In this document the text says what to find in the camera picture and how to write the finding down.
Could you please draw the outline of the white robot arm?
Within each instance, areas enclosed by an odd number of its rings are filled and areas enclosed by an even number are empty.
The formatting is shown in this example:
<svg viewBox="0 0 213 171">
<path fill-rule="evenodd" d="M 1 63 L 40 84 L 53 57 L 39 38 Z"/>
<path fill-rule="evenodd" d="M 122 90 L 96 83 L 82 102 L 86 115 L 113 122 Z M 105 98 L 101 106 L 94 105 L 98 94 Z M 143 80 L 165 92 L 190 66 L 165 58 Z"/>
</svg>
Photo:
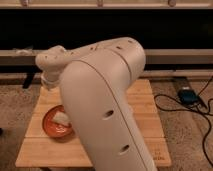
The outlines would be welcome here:
<svg viewBox="0 0 213 171">
<path fill-rule="evenodd" d="M 127 102 L 126 91 L 141 75 L 141 44 L 121 37 L 67 50 L 39 53 L 42 84 L 60 88 L 74 131 L 96 171 L 157 171 Z"/>
</svg>

